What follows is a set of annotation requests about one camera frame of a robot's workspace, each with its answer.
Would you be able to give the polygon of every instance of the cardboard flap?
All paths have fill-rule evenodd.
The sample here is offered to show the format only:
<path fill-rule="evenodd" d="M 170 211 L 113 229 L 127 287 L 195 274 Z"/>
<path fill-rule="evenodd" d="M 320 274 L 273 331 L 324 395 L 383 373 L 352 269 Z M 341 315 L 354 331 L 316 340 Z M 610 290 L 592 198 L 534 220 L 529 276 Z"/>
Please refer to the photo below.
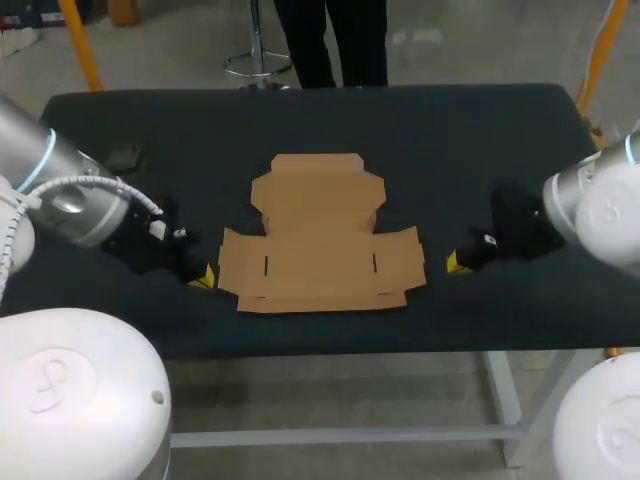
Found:
<path fill-rule="evenodd" d="M 424 252 L 416 227 L 374 235 L 378 293 L 410 290 L 424 285 Z"/>
<path fill-rule="evenodd" d="M 271 160 L 272 172 L 357 172 L 364 161 L 357 153 L 281 153 Z"/>
<path fill-rule="evenodd" d="M 278 155 L 251 191 L 269 235 L 328 228 L 371 232 L 371 218 L 384 201 L 384 181 L 365 172 L 356 154 Z"/>
<path fill-rule="evenodd" d="M 220 275 L 218 287 L 236 295 L 264 290 L 267 238 L 225 228 L 222 242 L 218 266 L 225 274 Z"/>
<path fill-rule="evenodd" d="M 272 299 L 256 297 L 240 297 L 238 311 L 256 313 L 275 312 L 337 312 L 344 310 L 382 310 L 385 308 L 404 307 L 407 299 L 404 292 L 374 295 L 367 297 L 299 298 Z"/>

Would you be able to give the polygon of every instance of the stool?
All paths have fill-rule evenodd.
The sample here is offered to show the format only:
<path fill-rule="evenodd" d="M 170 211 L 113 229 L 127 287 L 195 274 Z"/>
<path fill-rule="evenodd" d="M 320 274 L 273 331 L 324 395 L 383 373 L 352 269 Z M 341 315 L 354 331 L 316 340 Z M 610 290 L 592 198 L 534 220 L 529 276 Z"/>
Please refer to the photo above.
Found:
<path fill-rule="evenodd" d="M 292 63 L 291 58 L 288 55 L 270 52 L 264 48 L 260 0 L 249 0 L 249 16 L 251 20 L 251 51 L 228 58 L 222 64 L 222 68 L 233 75 L 257 79 L 258 81 L 256 83 L 249 86 L 251 88 L 263 88 L 269 90 L 282 90 L 289 88 L 285 85 L 268 81 L 269 77 L 279 75 L 291 69 Z M 281 60 L 282 65 L 276 69 L 267 71 L 266 62 L 268 58 Z"/>

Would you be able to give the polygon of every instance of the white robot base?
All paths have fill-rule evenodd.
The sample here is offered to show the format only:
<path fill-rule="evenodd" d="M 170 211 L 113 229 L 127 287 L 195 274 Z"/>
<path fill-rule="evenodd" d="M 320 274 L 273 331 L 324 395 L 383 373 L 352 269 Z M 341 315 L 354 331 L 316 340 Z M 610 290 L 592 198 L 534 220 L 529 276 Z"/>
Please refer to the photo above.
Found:
<path fill-rule="evenodd" d="M 640 478 L 640 353 L 589 370 L 565 396 L 553 448 L 561 480 Z"/>
<path fill-rule="evenodd" d="M 79 309 L 0 322 L 3 478 L 167 479 L 170 419 L 162 361 L 130 325 Z"/>

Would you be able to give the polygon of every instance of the orange pole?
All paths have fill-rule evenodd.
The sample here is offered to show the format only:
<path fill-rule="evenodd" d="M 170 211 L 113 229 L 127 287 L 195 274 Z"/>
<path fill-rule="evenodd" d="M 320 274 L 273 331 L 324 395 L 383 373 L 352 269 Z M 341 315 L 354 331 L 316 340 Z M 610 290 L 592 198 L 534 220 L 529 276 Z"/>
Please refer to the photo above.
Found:
<path fill-rule="evenodd" d="M 92 92 L 102 92 L 104 87 L 98 75 L 98 67 L 93 58 L 93 52 L 89 46 L 87 32 L 82 25 L 82 19 L 78 13 L 78 7 L 75 0 L 59 0 L 60 10 L 64 15 L 67 29 L 71 35 L 71 41 L 76 49 L 76 55 L 80 61 L 80 66 L 84 72 L 84 76 L 89 84 L 89 90 Z"/>
<path fill-rule="evenodd" d="M 583 80 L 578 90 L 578 98 L 576 100 L 578 110 L 583 117 L 587 114 L 587 110 L 589 109 L 589 105 L 593 98 L 593 92 L 598 80 L 600 80 L 602 69 L 607 62 L 609 52 L 613 47 L 613 42 L 616 39 L 620 25 L 622 25 L 624 12 L 628 5 L 629 0 L 614 0 L 609 18 L 602 28 L 600 35 L 596 39 L 595 48 L 591 55 L 588 78 L 586 79 L 587 82 L 585 84 Z"/>

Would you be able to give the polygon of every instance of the black mat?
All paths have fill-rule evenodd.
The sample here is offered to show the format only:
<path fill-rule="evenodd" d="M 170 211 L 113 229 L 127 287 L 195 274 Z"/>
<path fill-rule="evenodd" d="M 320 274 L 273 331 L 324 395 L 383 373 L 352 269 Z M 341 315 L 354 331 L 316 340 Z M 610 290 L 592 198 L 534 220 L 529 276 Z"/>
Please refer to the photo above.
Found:
<path fill-rule="evenodd" d="M 213 264 L 225 226 L 259 231 L 251 180 L 279 152 L 357 152 L 385 179 L 379 231 L 417 224 L 430 285 L 386 312 L 238 314 L 236 298 L 137 277 L 99 251 L 38 231 L 4 313 L 83 307 L 139 328 L 165 357 L 640 344 L 639 284 L 578 249 L 447 277 L 447 254 L 489 220 L 501 179 L 532 187 L 593 151 L 570 97 L 550 85 L 331 91 L 109 92 L 56 97 L 44 119 L 98 160 L 142 144 L 148 193 L 175 195 Z"/>

